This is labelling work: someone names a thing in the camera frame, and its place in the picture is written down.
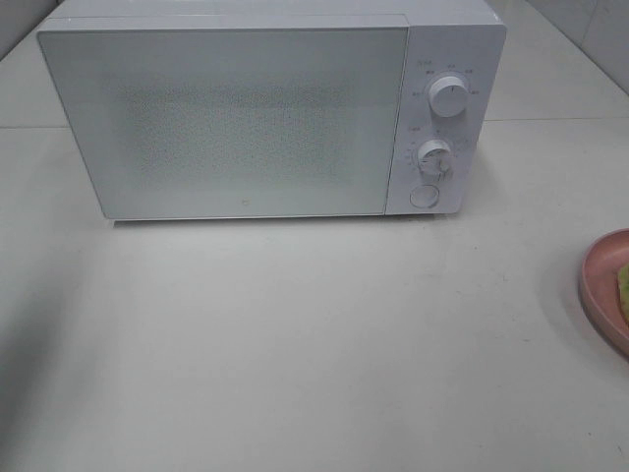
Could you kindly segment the round white door button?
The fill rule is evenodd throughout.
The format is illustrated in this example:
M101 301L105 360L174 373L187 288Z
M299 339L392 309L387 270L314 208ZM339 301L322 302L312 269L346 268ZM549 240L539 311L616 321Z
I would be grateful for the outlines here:
M439 200L439 190L434 185L420 185L410 194L410 204L416 208L434 207Z

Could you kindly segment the sandwich with tomato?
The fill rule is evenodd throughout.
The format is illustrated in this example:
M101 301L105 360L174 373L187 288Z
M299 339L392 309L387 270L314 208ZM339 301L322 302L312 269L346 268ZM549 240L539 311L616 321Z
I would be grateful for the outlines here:
M621 267L616 276L618 300L624 321L629 324L629 265Z

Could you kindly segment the upper white power knob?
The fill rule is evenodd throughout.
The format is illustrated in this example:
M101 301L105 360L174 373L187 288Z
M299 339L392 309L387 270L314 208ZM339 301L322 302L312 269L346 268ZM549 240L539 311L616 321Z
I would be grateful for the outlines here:
M467 108L468 96L468 84L460 75L442 75L428 86L430 109L441 118L452 118L461 114Z

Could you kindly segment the white microwave door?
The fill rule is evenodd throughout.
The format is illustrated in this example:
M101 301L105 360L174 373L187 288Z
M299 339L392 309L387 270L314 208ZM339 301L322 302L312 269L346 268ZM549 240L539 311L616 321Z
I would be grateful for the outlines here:
M114 220L381 214L404 29L43 32Z

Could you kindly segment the white microwave oven body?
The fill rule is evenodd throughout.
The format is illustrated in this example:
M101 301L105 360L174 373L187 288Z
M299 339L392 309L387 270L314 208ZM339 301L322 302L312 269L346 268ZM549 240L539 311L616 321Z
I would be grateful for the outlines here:
M500 56L506 27L483 1L66 1L41 25L43 32L119 30L366 30L407 33L388 191L381 214L229 217L292 218L454 213L466 180ZM456 74L469 88L467 108L452 118L435 115L428 86ZM429 140L446 141L450 170L440 178L422 174L417 150ZM420 185L439 190L431 208L410 204Z

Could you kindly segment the pink plate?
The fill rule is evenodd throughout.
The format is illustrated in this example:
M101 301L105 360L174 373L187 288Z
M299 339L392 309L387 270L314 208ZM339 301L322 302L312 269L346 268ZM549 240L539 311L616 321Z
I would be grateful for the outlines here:
M607 233L586 251L579 271L584 312L602 338L628 359L628 321L620 302L618 272L628 265L628 229Z

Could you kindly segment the white timer knob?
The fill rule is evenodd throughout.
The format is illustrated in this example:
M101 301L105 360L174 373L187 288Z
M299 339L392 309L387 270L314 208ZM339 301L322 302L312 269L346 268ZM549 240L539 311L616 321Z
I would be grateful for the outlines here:
M422 174L440 178L450 170L452 150L443 140L429 140L417 150L418 167Z

